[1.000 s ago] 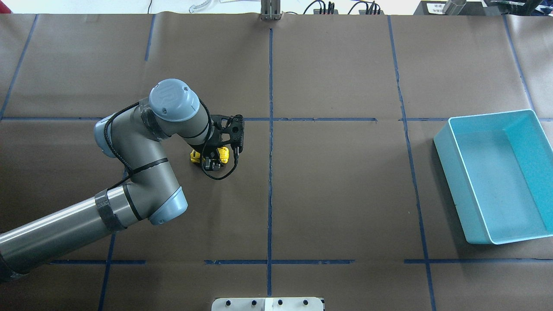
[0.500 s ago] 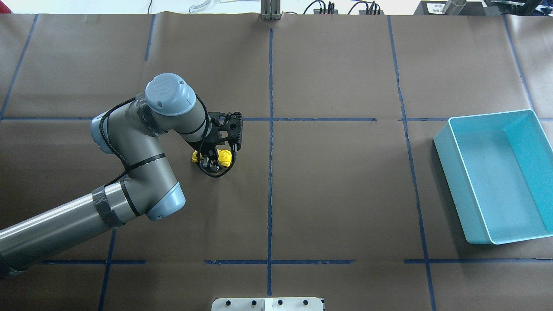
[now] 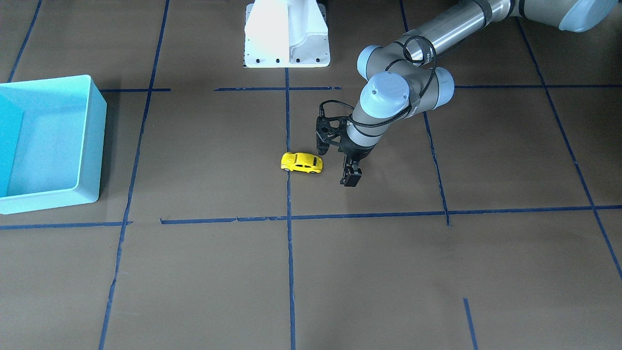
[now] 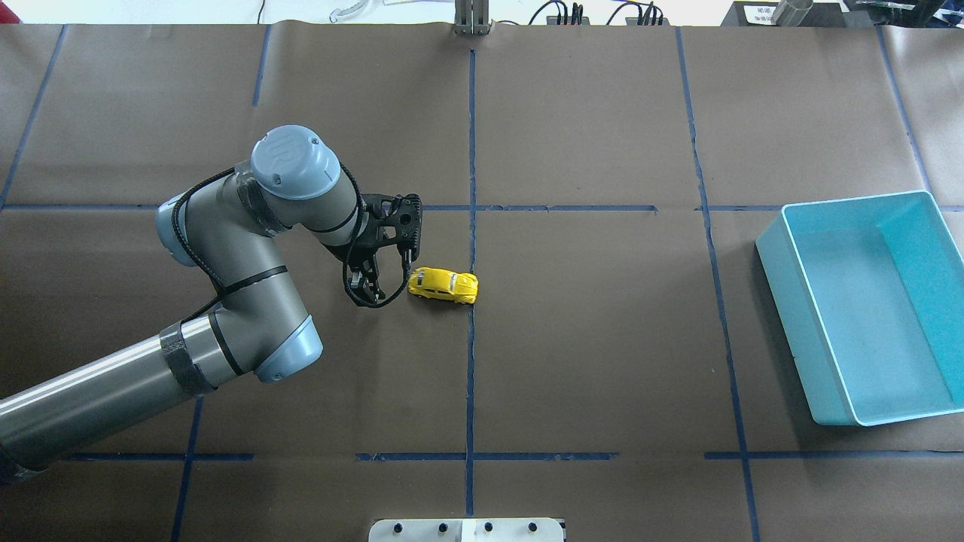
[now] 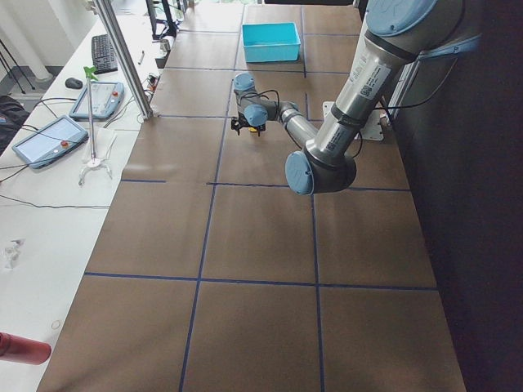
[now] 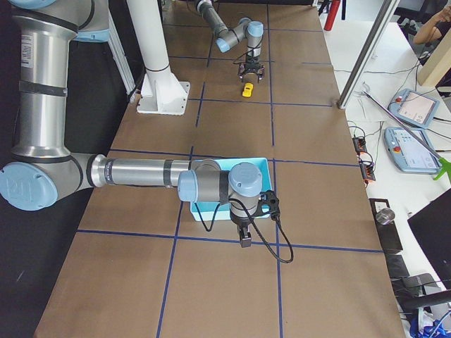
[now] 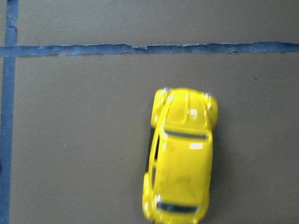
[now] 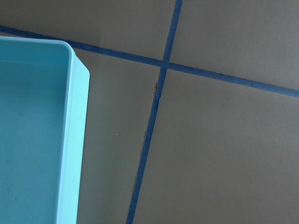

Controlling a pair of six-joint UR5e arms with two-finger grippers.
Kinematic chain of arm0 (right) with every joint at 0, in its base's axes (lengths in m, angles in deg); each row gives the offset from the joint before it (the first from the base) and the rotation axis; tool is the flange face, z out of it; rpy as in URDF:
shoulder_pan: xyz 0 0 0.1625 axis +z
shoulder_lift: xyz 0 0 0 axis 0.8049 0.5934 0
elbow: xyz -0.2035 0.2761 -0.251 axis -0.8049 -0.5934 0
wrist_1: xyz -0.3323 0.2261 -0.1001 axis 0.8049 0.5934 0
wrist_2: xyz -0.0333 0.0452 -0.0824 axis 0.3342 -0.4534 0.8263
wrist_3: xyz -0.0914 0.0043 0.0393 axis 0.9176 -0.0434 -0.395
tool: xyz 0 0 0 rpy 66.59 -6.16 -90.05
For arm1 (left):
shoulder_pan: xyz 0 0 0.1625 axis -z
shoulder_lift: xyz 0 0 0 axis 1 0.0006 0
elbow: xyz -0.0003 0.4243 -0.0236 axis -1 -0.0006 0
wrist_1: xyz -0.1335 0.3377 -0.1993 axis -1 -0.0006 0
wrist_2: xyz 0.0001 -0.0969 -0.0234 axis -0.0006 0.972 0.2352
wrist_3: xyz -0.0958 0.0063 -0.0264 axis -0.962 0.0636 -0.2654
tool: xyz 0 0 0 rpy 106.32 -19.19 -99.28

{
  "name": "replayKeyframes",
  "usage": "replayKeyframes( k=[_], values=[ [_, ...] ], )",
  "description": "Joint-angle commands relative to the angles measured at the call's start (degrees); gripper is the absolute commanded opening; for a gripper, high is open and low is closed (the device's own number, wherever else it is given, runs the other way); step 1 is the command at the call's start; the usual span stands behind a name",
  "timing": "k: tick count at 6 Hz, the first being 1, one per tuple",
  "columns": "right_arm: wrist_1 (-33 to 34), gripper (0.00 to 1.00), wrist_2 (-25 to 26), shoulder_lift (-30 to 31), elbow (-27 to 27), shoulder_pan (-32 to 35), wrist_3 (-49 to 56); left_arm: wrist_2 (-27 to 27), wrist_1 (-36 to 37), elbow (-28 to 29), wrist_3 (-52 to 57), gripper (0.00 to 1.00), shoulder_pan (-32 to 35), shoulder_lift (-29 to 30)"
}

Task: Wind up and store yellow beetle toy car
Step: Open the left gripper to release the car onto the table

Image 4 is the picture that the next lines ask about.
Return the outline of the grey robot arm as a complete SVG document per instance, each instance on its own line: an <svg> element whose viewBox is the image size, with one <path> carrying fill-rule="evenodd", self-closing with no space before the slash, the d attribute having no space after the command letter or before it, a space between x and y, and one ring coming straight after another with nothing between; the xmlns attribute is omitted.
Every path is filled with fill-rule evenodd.
<svg viewBox="0 0 964 542"><path fill-rule="evenodd" d="M256 370L304 322L320 361L375 353L382 309L358 305L327 243L365 194L405 181L331 145L347 204L239 189L258 179L254 144L214 174L179 157L50 202L2 202L2 487L42 478L75 454Z"/></svg>

